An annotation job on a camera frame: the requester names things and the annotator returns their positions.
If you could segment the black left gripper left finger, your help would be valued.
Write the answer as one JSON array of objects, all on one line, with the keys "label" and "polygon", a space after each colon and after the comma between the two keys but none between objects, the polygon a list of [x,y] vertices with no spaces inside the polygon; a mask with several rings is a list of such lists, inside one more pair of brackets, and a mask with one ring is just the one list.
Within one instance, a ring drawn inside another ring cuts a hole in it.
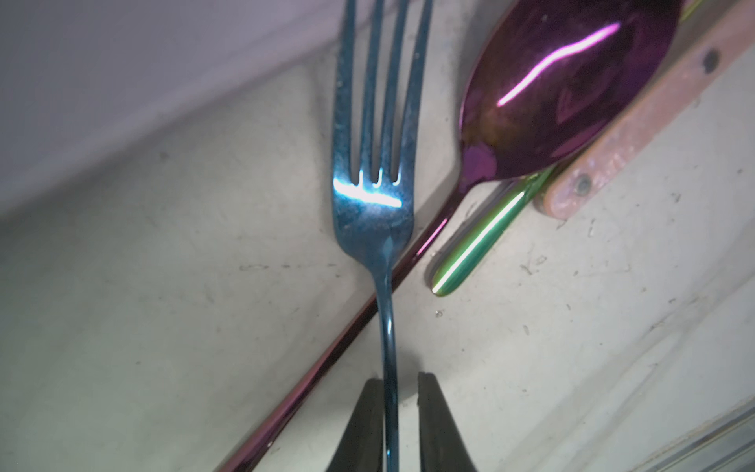
[{"label": "black left gripper left finger", "polygon": [[369,379],[354,407],[327,472],[383,470],[383,381]]}]

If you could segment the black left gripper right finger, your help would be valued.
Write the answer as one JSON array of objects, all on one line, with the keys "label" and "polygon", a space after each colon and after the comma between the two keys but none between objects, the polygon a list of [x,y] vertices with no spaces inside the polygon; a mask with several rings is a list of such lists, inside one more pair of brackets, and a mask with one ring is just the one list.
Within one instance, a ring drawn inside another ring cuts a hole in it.
[{"label": "black left gripper right finger", "polygon": [[421,372],[418,388],[421,470],[476,471],[438,378]]}]

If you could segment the blue metal fork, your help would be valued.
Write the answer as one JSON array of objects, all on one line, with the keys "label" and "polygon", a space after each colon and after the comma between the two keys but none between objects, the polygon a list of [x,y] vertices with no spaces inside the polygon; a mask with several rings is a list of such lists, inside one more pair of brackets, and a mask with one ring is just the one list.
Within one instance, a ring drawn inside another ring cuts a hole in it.
[{"label": "blue metal fork", "polygon": [[341,249],[372,275],[383,354],[385,468],[399,468],[398,379],[392,271],[414,230],[416,149],[433,2],[423,5],[404,102],[400,146],[393,145],[396,96],[408,2],[398,4],[385,83],[377,169],[373,169],[375,102],[383,2],[375,3],[363,95],[360,167],[351,174],[351,125],[356,4],[345,5],[335,76],[332,133],[332,211]]}]

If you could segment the magenta metal spoon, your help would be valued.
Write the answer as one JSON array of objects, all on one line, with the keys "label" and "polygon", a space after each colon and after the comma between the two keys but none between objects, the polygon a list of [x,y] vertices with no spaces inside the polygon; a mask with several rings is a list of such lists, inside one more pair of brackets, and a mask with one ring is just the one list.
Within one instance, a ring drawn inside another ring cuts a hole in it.
[{"label": "magenta metal spoon", "polygon": [[399,468],[398,379],[392,291],[444,229],[467,193],[484,182],[542,171],[589,145],[639,95],[664,60],[683,10],[679,1],[518,1],[501,19],[466,87],[459,117],[455,189],[419,237],[414,174],[432,3],[426,2],[407,85],[401,135],[392,135],[400,52],[391,52],[379,172],[371,175],[381,15],[373,19],[363,108],[360,174],[350,172],[356,5],[344,12],[333,108],[332,209],[342,250],[372,275],[376,294],[271,416],[224,463],[258,465],[315,385],[361,329],[378,318],[383,401],[371,427],[350,432],[350,469]]}]

